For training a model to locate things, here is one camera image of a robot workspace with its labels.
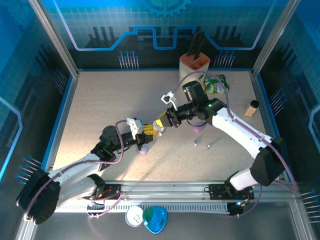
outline glass wall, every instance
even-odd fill
[[[28,1],[0,1],[0,35],[0,239],[12,239],[15,199],[38,168],[22,158],[43,161],[70,73]]]
[[[301,0],[260,73],[279,134],[287,142],[290,167],[300,182],[300,190],[316,189],[317,194],[320,192],[319,11],[319,1]]]
[[[196,31],[210,67],[252,68],[287,1],[42,2],[78,68],[134,69],[178,68]]]

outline beige tabletop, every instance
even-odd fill
[[[244,116],[250,101],[255,99],[249,73],[215,71],[224,74],[230,86],[230,107],[244,121],[265,132],[260,112]],[[84,157],[99,142],[102,130],[119,120],[137,118],[152,122],[168,108],[160,97],[178,83],[178,71],[104,71],[81,72],[53,169],[61,168]],[[182,91],[180,105],[187,102]],[[210,94],[219,98],[223,93]],[[130,128],[125,123],[122,133]],[[111,165],[102,177],[105,180],[225,180],[237,170],[253,163],[249,153],[220,129],[207,125],[194,132],[186,122],[167,128],[162,136],[148,144],[145,155],[131,147],[121,162]]]

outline green snack bag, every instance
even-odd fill
[[[226,88],[227,92],[229,92],[229,85],[226,81],[226,76],[223,74],[218,75],[220,81],[223,83],[224,87]],[[212,93],[224,93],[224,89],[221,86],[221,84],[218,82],[217,79],[205,76],[204,81],[202,83],[202,88],[204,90],[204,93],[206,94],[212,94]]]

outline purple object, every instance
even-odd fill
[[[206,127],[206,124],[203,125],[205,122],[206,122],[206,121],[199,121],[199,122],[197,122],[197,123],[195,124],[196,126],[193,127],[193,130],[194,130],[196,133],[200,132],[202,129],[204,129],[204,128]]]
[[[146,154],[148,152],[149,148],[146,144],[142,145],[141,150],[139,151],[141,154]]]

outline blue lid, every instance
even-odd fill
[[[150,233],[159,234],[167,224],[168,212],[164,207],[152,206],[143,211],[142,219]]]

